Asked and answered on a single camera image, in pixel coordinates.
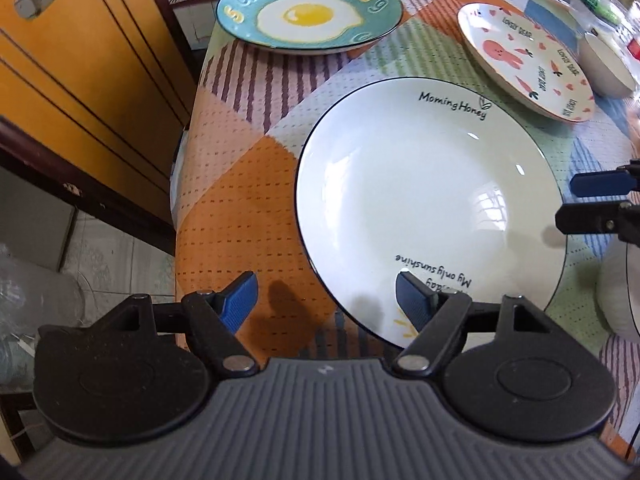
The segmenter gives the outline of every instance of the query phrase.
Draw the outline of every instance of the egg yolk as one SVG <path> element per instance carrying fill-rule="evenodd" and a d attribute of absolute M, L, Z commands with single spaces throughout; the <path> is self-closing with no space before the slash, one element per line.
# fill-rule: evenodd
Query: egg yolk
<path fill-rule="evenodd" d="M 283 18 L 292 25 L 313 27 L 328 22 L 334 12 L 327 6 L 320 4 L 297 4 L 287 9 Z"/>

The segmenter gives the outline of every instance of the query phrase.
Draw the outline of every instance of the metal screw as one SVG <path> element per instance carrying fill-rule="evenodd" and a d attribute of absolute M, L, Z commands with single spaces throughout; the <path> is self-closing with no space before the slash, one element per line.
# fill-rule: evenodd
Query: metal screw
<path fill-rule="evenodd" d="M 255 365 L 255 361 L 247 355 L 230 355 L 224 358 L 222 365 L 230 372 L 246 372 Z"/>
<path fill-rule="evenodd" d="M 403 355 L 398 359 L 398 366 L 408 372 L 421 372 L 429 368 L 429 360 L 421 355 Z"/>

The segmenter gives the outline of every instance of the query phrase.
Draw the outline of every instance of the oval plate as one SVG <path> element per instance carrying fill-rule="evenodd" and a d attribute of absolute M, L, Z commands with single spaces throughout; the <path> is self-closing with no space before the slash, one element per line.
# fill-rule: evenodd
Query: oval plate
<path fill-rule="evenodd" d="M 400 0 L 220 0 L 220 26 L 232 36 L 285 54 L 350 50 L 394 30 Z"/>
<path fill-rule="evenodd" d="M 316 124 L 296 176 L 312 267 L 353 319 L 404 347 L 416 335 L 395 295 L 409 269 L 432 290 L 540 308 L 564 267 L 562 205 L 542 152 L 505 111 L 444 81 L 388 79 Z"/>
<path fill-rule="evenodd" d="M 591 118 L 587 78 L 569 50 L 539 24 L 487 4 L 462 7 L 458 23 L 476 61 L 526 107 L 567 123 Z"/>

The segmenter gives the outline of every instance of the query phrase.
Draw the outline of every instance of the yellow sun drawing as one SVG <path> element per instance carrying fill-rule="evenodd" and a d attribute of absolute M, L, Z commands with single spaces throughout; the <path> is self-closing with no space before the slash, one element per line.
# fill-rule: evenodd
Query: yellow sun drawing
<path fill-rule="evenodd" d="M 402 334 L 402 337 L 405 337 L 407 339 L 414 338 L 418 335 L 418 331 L 415 329 L 415 327 L 411 324 L 411 322 L 409 321 L 408 317 L 405 316 L 404 312 L 399 308 L 398 312 L 400 313 L 400 316 L 402 317 L 402 319 L 394 319 L 394 323 L 397 323 L 398 325 L 404 327 L 407 332 Z"/>

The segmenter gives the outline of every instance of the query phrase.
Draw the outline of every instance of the patterned tablecloth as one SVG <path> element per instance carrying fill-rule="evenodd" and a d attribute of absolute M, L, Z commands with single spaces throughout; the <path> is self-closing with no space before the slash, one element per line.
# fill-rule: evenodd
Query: patterned tablecloth
<path fill-rule="evenodd" d="M 296 229 L 294 176 L 302 145 L 321 114 L 349 92 L 397 76 L 428 76 L 479 92 L 536 141 L 566 202 L 576 200 L 568 192 L 574 173 L 609 170 L 633 156 L 640 131 L 636 101 L 596 97 L 593 119 L 572 127 L 531 112 L 494 84 L 462 46 L 456 15 L 472 2 L 523 13 L 576 50 L 579 26 L 555 0 L 402 0 L 402 24 L 392 34 L 346 54 L 317 57 L 255 50 L 216 26 L 180 178 L 177 291 L 181 297 L 220 289 L 254 270 L 260 297 L 238 337 L 260 361 L 396 353 L 336 310 Z M 602 438 L 624 454 L 640 412 L 628 410 L 640 378 L 640 346 L 611 335 L 595 306 L 608 241 L 570 237 L 561 283 L 546 311 L 612 371 L 620 395 Z M 635 418 L 625 420 L 627 412 Z"/>

